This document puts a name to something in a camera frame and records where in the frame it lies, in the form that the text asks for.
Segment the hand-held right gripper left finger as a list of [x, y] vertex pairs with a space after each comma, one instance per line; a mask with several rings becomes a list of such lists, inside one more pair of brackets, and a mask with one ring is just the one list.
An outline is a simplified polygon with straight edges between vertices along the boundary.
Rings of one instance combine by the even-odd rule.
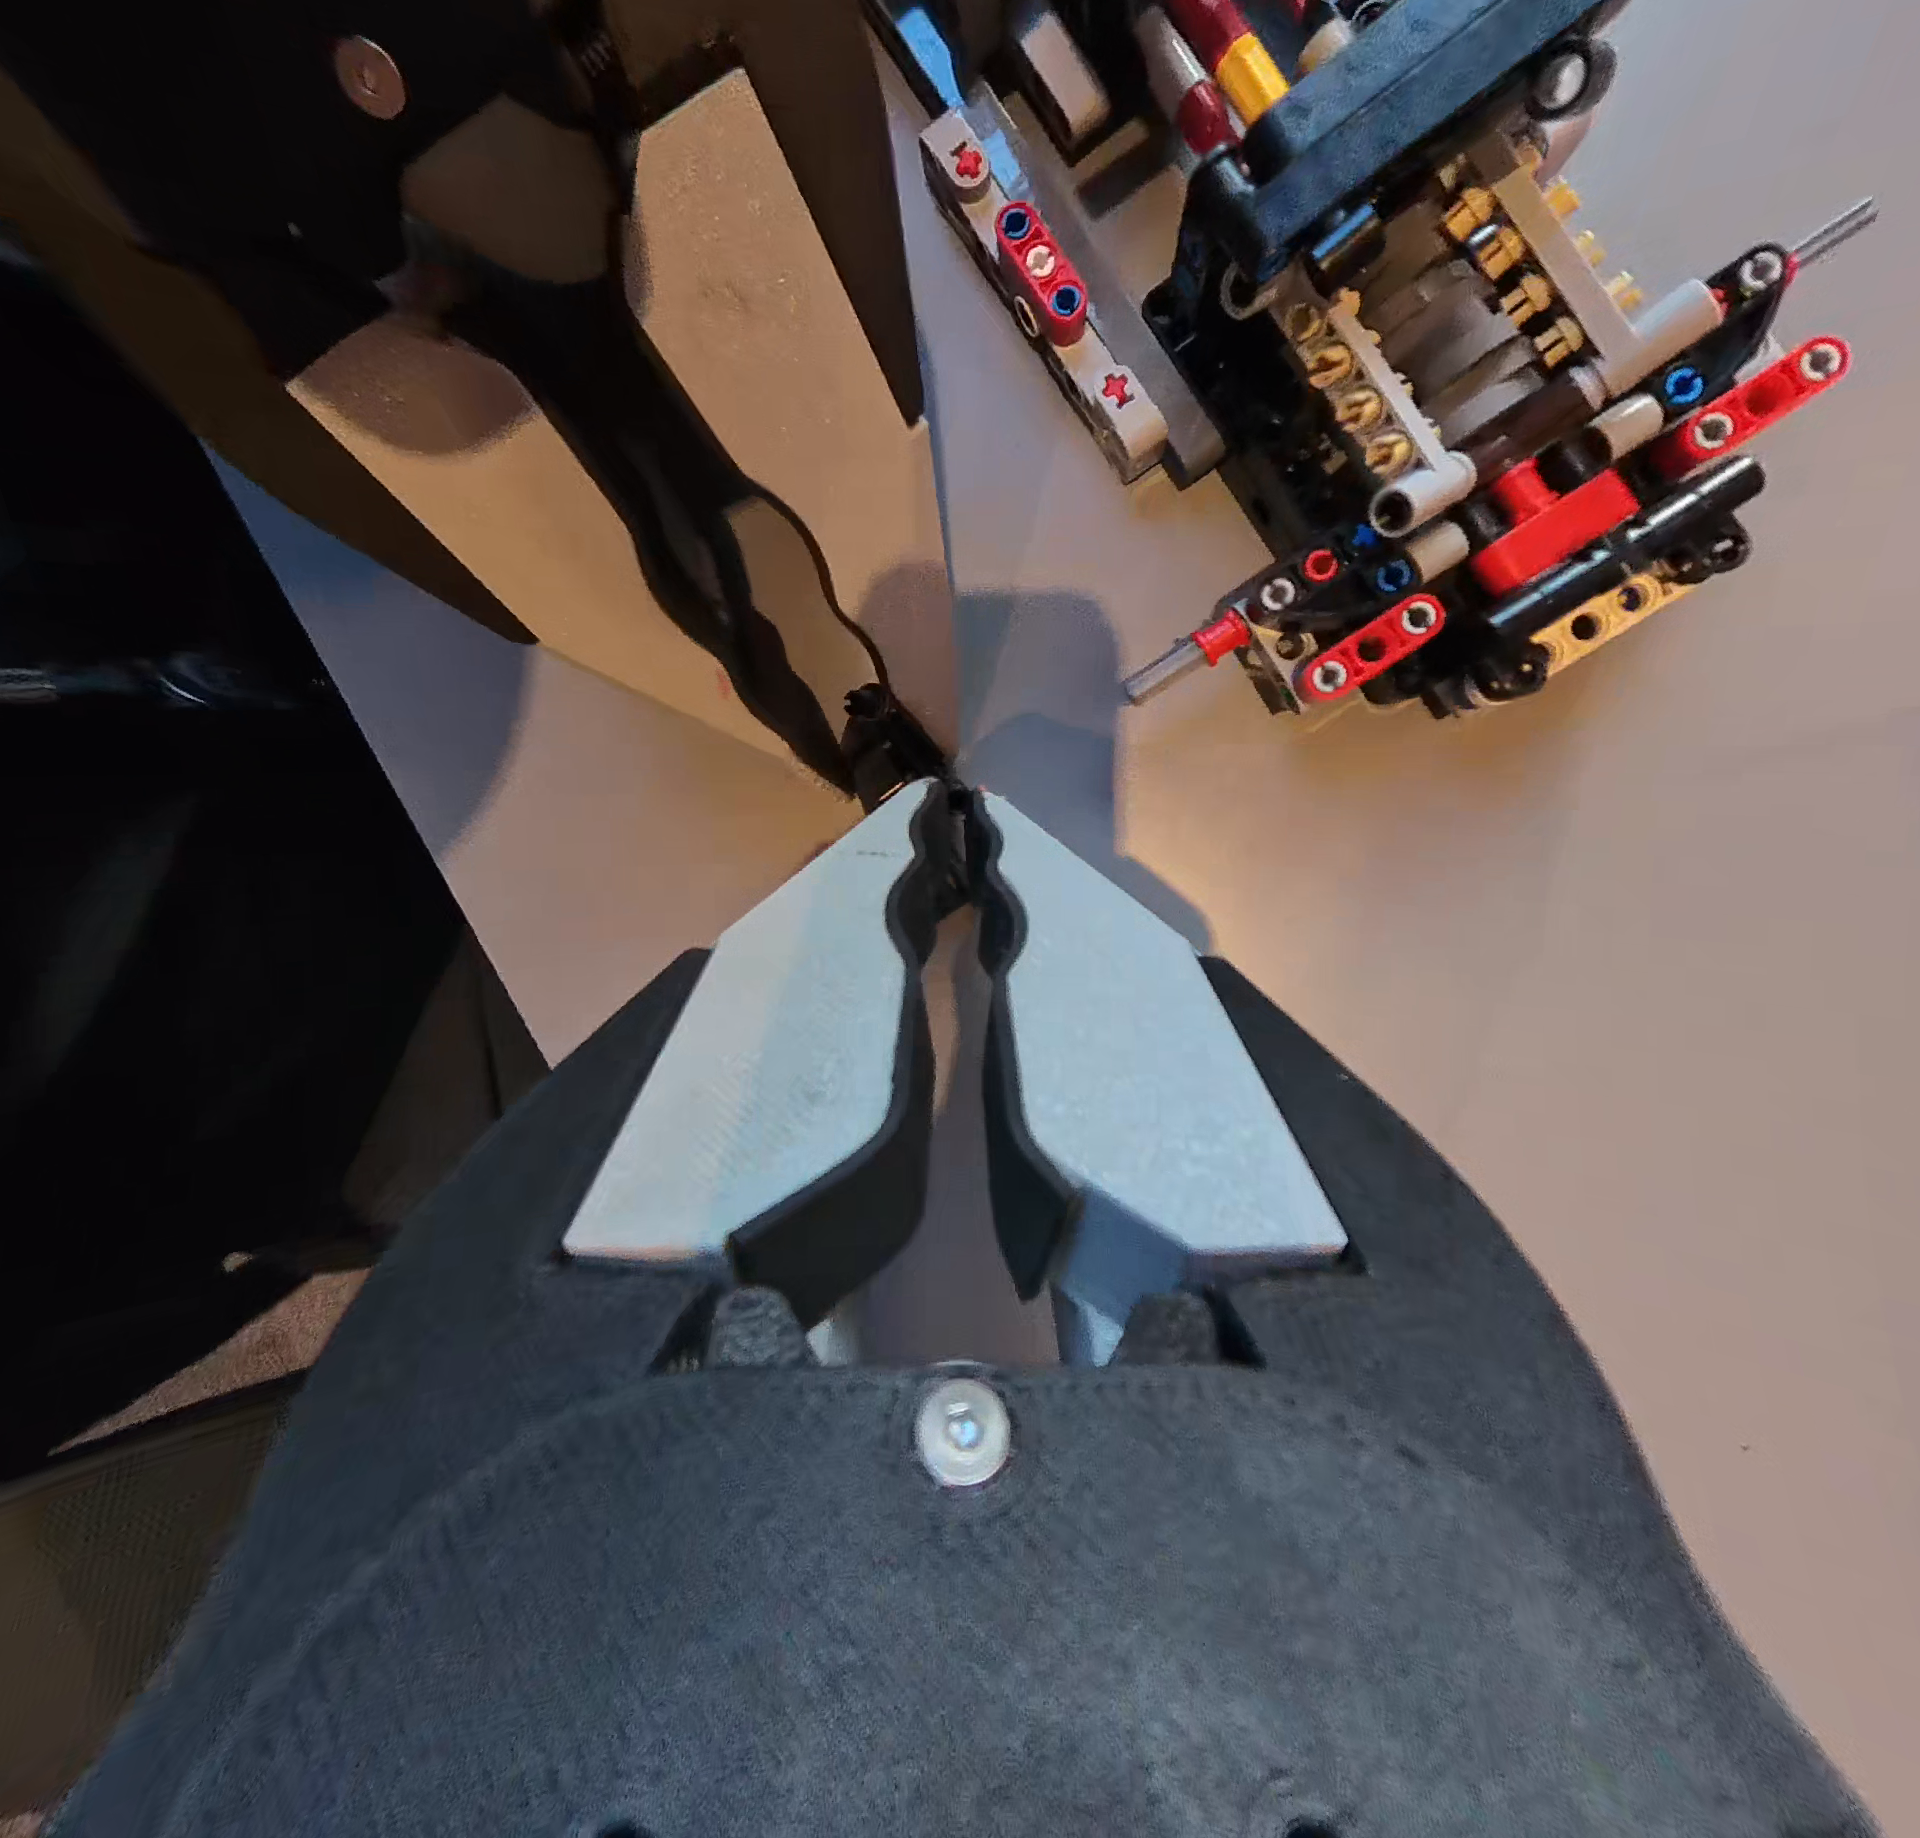
[[946, 912], [946, 785], [917, 781], [704, 954], [565, 1228], [578, 1263], [725, 1269], [828, 1322], [914, 1238]]

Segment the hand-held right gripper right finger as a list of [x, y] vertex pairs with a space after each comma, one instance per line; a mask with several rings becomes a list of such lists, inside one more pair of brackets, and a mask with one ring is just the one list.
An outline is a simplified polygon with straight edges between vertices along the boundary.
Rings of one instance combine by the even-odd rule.
[[1203, 954], [998, 793], [965, 821], [996, 1248], [1066, 1365], [1143, 1298], [1325, 1272], [1349, 1235]]

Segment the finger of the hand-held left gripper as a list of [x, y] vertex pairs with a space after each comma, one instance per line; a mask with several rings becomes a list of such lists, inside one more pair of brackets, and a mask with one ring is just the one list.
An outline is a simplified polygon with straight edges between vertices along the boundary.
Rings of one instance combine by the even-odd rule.
[[956, 750], [955, 594], [906, 423], [744, 68], [638, 135], [629, 303], [733, 465], [815, 539], [897, 700]]
[[872, 642], [632, 313], [636, 144], [541, 113], [439, 137], [397, 173], [384, 313], [289, 396], [541, 649], [852, 793]]

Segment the small black connector piece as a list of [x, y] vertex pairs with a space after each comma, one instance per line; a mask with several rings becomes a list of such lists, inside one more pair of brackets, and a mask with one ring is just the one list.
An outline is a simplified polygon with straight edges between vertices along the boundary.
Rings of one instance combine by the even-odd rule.
[[881, 682], [857, 686], [843, 696], [840, 751], [864, 816], [877, 812], [903, 785], [948, 777], [946, 751]]

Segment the grey desk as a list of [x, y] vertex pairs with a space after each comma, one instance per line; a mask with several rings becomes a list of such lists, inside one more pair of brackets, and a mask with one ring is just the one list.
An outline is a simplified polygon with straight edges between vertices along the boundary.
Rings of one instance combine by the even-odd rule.
[[956, 760], [1209, 943], [1560, 1298], [1737, 1633], [1914, 1833], [1914, 0], [1634, 0], [1572, 162], [1647, 293], [1875, 196], [1787, 340], [1745, 570], [1525, 707], [1294, 729], [1234, 671], [1125, 710], [1258, 564], [1121, 486], [888, 119], [955, 594]]

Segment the toy brick car front chassis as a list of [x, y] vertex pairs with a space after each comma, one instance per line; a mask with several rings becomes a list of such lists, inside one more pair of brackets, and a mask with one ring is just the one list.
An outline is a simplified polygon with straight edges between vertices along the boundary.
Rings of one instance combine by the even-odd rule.
[[1258, 573], [1130, 672], [1439, 721], [1538, 694], [1751, 551], [1753, 444], [1850, 370], [1778, 340], [1878, 217], [1643, 307], [1572, 154], [1629, 0], [861, 0], [923, 185], [1117, 477], [1220, 474]]

